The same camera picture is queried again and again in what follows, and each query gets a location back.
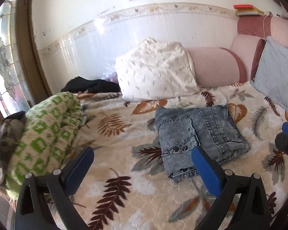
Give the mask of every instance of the red book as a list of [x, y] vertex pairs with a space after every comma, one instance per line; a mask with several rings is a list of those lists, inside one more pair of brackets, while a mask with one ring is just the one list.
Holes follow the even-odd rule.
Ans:
[[251, 4], [236, 4], [234, 5], [234, 8], [255, 8], [255, 7]]

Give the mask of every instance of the metal bolt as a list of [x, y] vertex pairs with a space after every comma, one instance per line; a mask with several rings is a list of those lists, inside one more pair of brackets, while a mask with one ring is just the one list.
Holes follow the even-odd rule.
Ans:
[[260, 175], [258, 175], [257, 173], [254, 173], [254, 178], [255, 178], [255, 179], [259, 179], [259, 178], [260, 178]]
[[30, 172], [29, 172], [29, 173], [26, 173], [25, 176], [26, 176], [27, 179], [29, 179], [29, 178], [32, 176], [32, 173], [30, 173]]
[[59, 175], [62, 171], [60, 169], [56, 169], [53, 171], [54, 175]]
[[231, 170], [225, 170], [224, 172], [228, 176], [231, 176], [233, 174], [233, 172]]

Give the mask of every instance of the white pillow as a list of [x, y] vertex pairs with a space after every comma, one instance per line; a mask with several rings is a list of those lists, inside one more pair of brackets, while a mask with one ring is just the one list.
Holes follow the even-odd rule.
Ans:
[[126, 101], [160, 100], [199, 92], [194, 65], [179, 42], [145, 39], [116, 58], [118, 83]]

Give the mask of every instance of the green and white blanket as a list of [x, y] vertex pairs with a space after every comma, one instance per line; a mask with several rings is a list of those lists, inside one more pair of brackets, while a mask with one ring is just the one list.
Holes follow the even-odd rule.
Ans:
[[26, 173], [45, 175], [62, 166], [81, 123], [80, 102], [72, 93], [59, 93], [32, 107], [26, 117], [5, 178], [12, 199], [18, 198]]

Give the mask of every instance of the folded denim garment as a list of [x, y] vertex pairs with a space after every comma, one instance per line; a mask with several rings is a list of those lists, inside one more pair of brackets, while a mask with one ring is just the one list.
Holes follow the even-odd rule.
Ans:
[[228, 162], [251, 149], [227, 106], [189, 109], [159, 106], [155, 121], [164, 167], [174, 182], [198, 174], [191, 152], [199, 145], [218, 163]]

